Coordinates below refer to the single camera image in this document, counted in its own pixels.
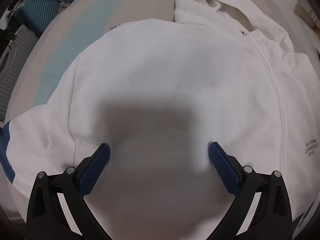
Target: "white garment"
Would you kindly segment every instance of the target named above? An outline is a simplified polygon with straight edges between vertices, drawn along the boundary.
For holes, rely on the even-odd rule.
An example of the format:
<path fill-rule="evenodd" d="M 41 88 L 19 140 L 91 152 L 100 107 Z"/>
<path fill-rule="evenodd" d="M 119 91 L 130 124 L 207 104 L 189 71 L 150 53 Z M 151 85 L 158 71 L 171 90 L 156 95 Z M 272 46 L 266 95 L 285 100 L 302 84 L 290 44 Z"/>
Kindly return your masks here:
<path fill-rule="evenodd" d="M 295 219 L 320 179 L 319 147 L 305 152 L 320 121 L 308 57 L 249 0 L 176 0 L 175 20 L 108 32 L 48 104 L 11 121 L 13 185 L 29 197 L 39 171 L 61 173 L 106 142 L 110 163 L 85 200 L 114 240 L 206 239 L 233 200 L 208 159 L 218 141 L 242 165 L 281 171 Z"/>

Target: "stitching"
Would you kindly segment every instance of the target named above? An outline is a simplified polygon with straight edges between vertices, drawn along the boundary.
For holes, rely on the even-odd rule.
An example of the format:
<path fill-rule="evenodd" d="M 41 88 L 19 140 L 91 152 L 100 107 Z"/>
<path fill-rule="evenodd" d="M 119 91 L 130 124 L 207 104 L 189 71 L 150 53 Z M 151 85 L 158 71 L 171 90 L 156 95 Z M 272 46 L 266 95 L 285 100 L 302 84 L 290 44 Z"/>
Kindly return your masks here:
<path fill-rule="evenodd" d="M 76 161 L 76 140 L 75 138 L 73 137 L 72 133 L 71 133 L 71 130 L 70 130 L 70 112 L 71 112 L 71 104 L 72 104 L 72 98 L 73 98 L 73 90 L 74 90 L 74 87 L 75 87 L 75 81 L 76 81 L 76 75 L 77 75 L 77 70 L 78 70 L 78 63 L 79 63 L 79 60 L 80 60 L 80 56 L 81 56 L 82 53 L 79 54 L 79 57 L 78 57 L 78 61 L 77 61 L 77 65 L 76 65 L 76 72 L 75 72 L 75 77 L 73 79 L 73 86 L 72 86 L 72 92 L 71 92 L 71 100 L 70 100 L 70 106 L 69 106 L 69 117 L 68 117 L 68 129 L 69 129 L 69 133 L 73 139 L 73 142 L 75 143 L 75 153 L 74 153 L 74 158 L 73 158 L 73 166 L 75 166 L 75 161 Z"/>
<path fill-rule="evenodd" d="M 268 75 L 268 73 L 271 75 L 271 77 L 270 77 L 270 75 L 268 75 L 268 76 L 269 76 L 270 82 L 276 92 L 276 97 L 277 97 L 278 107 L 279 107 L 280 129 L 281 129 L 280 150 L 279 150 L 279 170 L 281 173 L 284 173 L 284 147 L 285 147 L 285 141 L 286 141 L 286 129 L 285 129 L 285 123 L 284 123 L 284 111 L 283 111 L 283 107 L 282 107 L 282 103 L 281 103 L 280 92 L 279 92 L 279 89 L 276 85 L 276 78 L 273 74 L 270 62 L 268 61 L 267 57 L 264 55 L 264 53 L 260 49 L 259 45 L 256 43 L 256 41 L 252 37 L 251 33 L 248 33 L 248 36 L 250 37 L 251 41 L 256 46 L 256 48 L 258 49 L 260 54 L 262 55 L 265 63 L 267 63 L 268 68 L 266 68 L 264 63 L 263 63 L 263 65 L 266 69 L 267 75 Z"/>

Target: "bed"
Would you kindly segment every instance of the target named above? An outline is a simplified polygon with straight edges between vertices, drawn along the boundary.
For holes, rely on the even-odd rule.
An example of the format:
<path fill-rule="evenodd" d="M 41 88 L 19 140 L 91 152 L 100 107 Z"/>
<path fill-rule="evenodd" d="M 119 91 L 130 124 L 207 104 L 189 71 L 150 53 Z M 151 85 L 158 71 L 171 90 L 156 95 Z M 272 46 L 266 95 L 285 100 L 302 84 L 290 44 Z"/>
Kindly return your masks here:
<path fill-rule="evenodd" d="M 320 42 L 294 13 L 298 0 L 251 1 L 289 33 L 295 51 L 309 56 L 320 78 Z M 71 62 L 103 34 L 122 23 L 148 18 L 174 21 L 174 0 L 75 0 L 51 22 L 31 52 L 13 90 L 5 122 L 47 103 Z M 28 199 L 10 182 L 8 185 L 26 220 Z"/>

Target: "teal stripe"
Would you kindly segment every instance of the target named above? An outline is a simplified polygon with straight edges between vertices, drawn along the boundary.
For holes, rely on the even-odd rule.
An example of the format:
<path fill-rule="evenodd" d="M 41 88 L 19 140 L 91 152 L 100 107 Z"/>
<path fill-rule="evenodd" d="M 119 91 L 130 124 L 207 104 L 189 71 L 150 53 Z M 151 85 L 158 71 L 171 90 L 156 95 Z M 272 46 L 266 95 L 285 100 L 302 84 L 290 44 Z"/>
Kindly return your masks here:
<path fill-rule="evenodd" d="M 33 106 L 46 104 L 72 61 L 99 39 L 113 11 L 122 0 L 96 0 L 78 17 L 60 46 L 48 58 Z"/>

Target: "silver screw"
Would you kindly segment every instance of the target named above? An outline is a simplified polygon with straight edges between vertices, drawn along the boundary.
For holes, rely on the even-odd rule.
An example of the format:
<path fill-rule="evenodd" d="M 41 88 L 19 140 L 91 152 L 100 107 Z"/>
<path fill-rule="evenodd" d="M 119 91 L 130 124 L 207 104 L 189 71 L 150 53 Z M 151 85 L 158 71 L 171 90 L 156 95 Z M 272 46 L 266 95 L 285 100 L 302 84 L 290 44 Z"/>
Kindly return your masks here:
<path fill-rule="evenodd" d="M 68 174 L 72 174 L 74 171 L 75 171 L 75 168 L 74 168 L 74 167 L 69 167 L 69 168 L 67 168 L 67 173 L 68 173 Z"/>
<path fill-rule="evenodd" d="M 275 174 L 275 176 L 278 177 L 278 178 L 281 177 L 281 173 L 280 173 L 279 171 L 275 171 L 274 174 Z"/>
<path fill-rule="evenodd" d="M 244 171 L 247 173 L 251 173 L 252 172 L 252 168 L 250 166 L 245 166 L 244 167 Z"/>
<path fill-rule="evenodd" d="M 44 176 L 44 172 L 43 171 L 38 173 L 38 178 L 42 178 L 43 176 Z"/>

